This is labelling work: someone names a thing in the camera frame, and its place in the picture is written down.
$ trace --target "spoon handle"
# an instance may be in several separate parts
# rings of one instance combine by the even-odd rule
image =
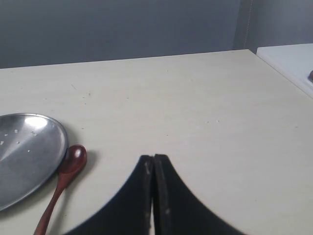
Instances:
[[[63,178],[62,175],[59,175],[57,187],[54,191],[54,194],[53,194],[46,210],[44,211],[43,215],[41,216],[41,219],[37,225],[37,228],[35,230],[34,235],[45,235],[45,233],[47,231],[47,227],[48,227],[54,206],[57,203],[63,190],[65,189],[64,181],[62,180],[62,178]]]

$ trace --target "metal plate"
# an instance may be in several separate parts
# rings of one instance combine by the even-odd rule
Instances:
[[[0,211],[39,188],[68,147],[64,127],[38,114],[0,116]]]

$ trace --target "table surface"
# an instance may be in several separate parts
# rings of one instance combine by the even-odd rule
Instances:
[[[257,56],[313,98],[313,44],[260,47]]]
[[[0,115],[49,115],[88,150],[48,234],[93,215],[155,153],[237,229],[312,234],[313,100],[248,50],[2,69],[0,82]],[[0,234],[32,234],[55,186],[0,212]]]

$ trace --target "black object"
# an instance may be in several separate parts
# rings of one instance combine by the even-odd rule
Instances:
[[[203,205],[166,155],[141,156],[120,191],[68,235],[243,235]]]

